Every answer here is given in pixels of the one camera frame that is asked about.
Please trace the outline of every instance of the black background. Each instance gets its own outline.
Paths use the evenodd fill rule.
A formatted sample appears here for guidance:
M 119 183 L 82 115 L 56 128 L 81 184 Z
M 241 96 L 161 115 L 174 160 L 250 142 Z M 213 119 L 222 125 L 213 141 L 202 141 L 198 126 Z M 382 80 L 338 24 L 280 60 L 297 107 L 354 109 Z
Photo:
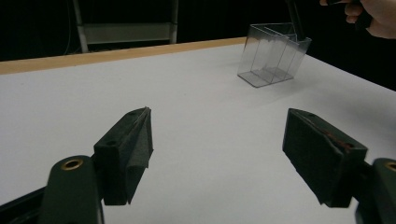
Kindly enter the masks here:
M 79 2 L 84 22 L 170 20 L 169 0 Z M 304 30 L 313 39 L 307 54 L 396 90 L 396 40 L 356 32 L 345 22 L 342 4 L 296 2 Z M 0 61 L 78 53 L 74 18 L 71 0 L 0 0 Z M 282 0 L 179 0 L 177 42 L 246 36 L 252 23 L 285 21 L 290 17 Z

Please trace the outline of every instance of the chair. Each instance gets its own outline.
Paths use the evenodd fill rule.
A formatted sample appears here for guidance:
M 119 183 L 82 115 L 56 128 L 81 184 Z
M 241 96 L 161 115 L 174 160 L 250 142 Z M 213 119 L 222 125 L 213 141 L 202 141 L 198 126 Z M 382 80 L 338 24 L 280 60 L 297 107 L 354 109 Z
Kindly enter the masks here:
M 172 16 L 168 22 L 148 23 L 84 23 L 78 0 L 73 0 L 78 37 L 83 53 L 89 52 L 90 44 L 122 43 L 137 41 L 169 40 L 177 42 L 178 0 L 171 0 Z

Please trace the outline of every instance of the clear plastic box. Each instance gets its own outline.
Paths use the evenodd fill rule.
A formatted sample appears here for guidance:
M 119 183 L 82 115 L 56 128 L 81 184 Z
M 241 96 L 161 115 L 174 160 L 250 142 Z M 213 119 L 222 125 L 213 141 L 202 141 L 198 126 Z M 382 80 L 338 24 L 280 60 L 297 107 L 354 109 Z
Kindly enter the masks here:
M 252 24 L 238 76 L 256 88 L 291 79 L 311 41 L 297 40 L 291 22 Z

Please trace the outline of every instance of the human hand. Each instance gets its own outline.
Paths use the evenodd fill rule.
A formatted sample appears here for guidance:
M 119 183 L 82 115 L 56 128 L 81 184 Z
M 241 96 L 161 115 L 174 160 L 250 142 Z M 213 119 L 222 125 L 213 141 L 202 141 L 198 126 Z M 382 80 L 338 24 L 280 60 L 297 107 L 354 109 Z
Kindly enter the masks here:
M 319 0 L 322 6 L 336 3 L 346 3 L 346 22 L 355 23 L 365 9 L 372 17 L 372 23 L 367 31 L 377 37 L 396 39 L 396 0 L 361 0 L 361 4 L 352 0 Z

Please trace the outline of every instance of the white tabletop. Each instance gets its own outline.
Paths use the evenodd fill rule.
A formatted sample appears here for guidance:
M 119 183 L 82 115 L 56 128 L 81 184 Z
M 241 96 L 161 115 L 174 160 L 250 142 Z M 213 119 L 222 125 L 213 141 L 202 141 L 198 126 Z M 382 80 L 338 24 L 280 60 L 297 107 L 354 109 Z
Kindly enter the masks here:
M 106 223 L 355 223 L 319 205 L 282 151 L 288 108 L 317 114 L 396 158 L 396 92 L 306 56 L 294 80 L 254 89 L 243 45 L 0 76 L 0 204 L 93 153 L 125 113 L 152 109 L 154 153 L 131 206 Z

